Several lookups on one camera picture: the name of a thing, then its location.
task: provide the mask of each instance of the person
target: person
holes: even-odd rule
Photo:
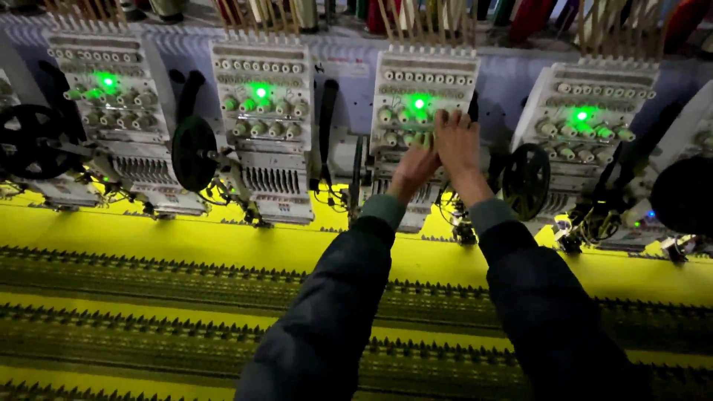
[[[412,195],[441,164],[468,207],[489,267],[491,300],[535,395],[645,398],[647,378],[605,332],[596,304],[565,261],[539,247],[488,187],[478,124],[443,110],[435,124],[435,143],[418,136],[387,193],[370,197],[352,227],[329,245],[246,364],[235,399],[351,399],[389,278],[395,231]],[[325,395],[327,388],[338,393]]]

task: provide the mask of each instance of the sleeve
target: sleeve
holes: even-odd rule
[[[236,400],[352,398],[359,358],[389,279],[393,227],[401,221],[401,209],[389,198],[370,198],[366,213],[332,241],[243,369]]]
[[[554,250],[490,199],[471,208],[503,329],[539,398],[650,394],[645,373],[605,332],[600,311]]]

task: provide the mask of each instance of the dark jacket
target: dark jacket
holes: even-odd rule
[[[535,393],[642,399],[646,380],[605,333],[597,306],[564,260],[538,247],[509,211],[496,199],[470,210],[491,300]],[[332,241],[290,309],[265,333],[236,400],[351,399],[401,219],[391,218],[394,212],[366,214]]]

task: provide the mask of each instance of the hand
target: hand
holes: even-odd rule
[[[431,133],[417,133],[401,158],[386,192],[395,196],[400,204],[408,204],[420,187],[433,177],[436,169],[441,167],[441,160],[433,144]]]
[[[438,110],[435,118],[436,150],[451,177],[451,185],[466,207],[493,196],[481,174],[481,127],[460,110],[450,116]]]

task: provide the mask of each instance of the black handwheel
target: black handwheel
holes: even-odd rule
[[[19,128],[10,127],[16,121]],[[79,165],[79,155],[50,146],[50,143],[79,144],[62,115],[51,108],[21,104],[0,112],[0,167],[20,178],[48,180]]]
[[[701,177],[713,176],[713,158],[695,156],[664,169],[651,188],[651,209],[667,228],[681,234],[713,232],[710,192]]]
[[[515,150],[503,172],[503,198],[527,221],[540,212],[550,188],[550,157],[540,146],[525,143]]]
[[[192,192],[200,192],[215,176],[218,163],[207,157],[217,152],[215,134],[199,116],[187,117],[171,140],[171,162],[178,183]]]

